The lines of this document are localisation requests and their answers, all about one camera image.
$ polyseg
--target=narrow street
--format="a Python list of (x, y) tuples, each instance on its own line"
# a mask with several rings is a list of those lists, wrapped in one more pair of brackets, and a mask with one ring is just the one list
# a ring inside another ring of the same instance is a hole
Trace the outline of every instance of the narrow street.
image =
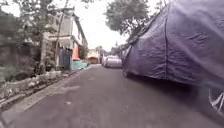
[(195, 107), (196, 102), (189, 87), (126, 79), (120, 69), (96, 66), (71, 76), (20, 113), (10, 127), (221, 128)]

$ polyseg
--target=white car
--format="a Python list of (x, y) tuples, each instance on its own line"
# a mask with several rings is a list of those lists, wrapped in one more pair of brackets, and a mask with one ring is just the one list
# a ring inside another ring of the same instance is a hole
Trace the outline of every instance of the white car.
[(122, 68), (122, 60), (118, 56), (103, 57), (102, 65), (107, 68)]

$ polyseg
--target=utility pole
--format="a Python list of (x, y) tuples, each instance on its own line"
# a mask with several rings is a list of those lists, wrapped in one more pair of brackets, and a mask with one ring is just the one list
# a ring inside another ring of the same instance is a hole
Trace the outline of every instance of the utility pole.
[(64, 15), (65, 15), (65, 8), (67, 8), (68, 6), (68, 2), (69, 0), (66, 0), (65, 2), (65, 6), (64, 6), (64, 10), (62, 9), (62, 15), (61, 15), (61, 19), (59, 21), (59, 26), (58, 26), (58, 33), (57, 33), (57, 39), (56, 39), (56, 48), (55, 48), (55, 67), (57, 69), (58, 67), (58, 46), (59, 46), (59, 36), (60, 36), (60, 32), (61, 32), (61, 25), (64, 19)]

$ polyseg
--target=blue tarp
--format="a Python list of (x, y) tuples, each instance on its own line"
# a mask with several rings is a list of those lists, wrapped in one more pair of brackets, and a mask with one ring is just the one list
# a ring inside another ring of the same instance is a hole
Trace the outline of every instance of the blue tarp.
[(128, 72), (224, 89), (224, 1), (170, 3), (131, 46)]

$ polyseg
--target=curb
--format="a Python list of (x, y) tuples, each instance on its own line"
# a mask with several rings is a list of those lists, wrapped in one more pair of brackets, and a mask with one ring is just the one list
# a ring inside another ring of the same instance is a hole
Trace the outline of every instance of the curb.
[(8, 110), (2, 112), (2, 116), (5, 119), (5, 122), (7, 124), (9, 124), (14, 119), (16, 119), (20, 113), (26, 111), (27, 109), (29, 109), (30, 107), (32, 107), (33, 105), (35, 105), (36, 103), (38, 103), (39, 101), (44, 99), (45, 97), (53, 94), (53, 92), (55, 90), (64, 86), (70, 80), (77, 78), (79, 75), (82, 74), (82, 72), (84, 72), (90, 68), (92, 68), (92, 66), (88, 66), (84, 69), (71, 72), (68, 74), (67, 77), (57, 81), (56, 83), (51, 84), (51, 85), (47, 86), (46, 88), (44, 88), (36, 93), (33, 93), (30, 96), (24, 97), (23, 99), (19, 100), (20, 102), (16, 102), (16, 104), (14, 103)]

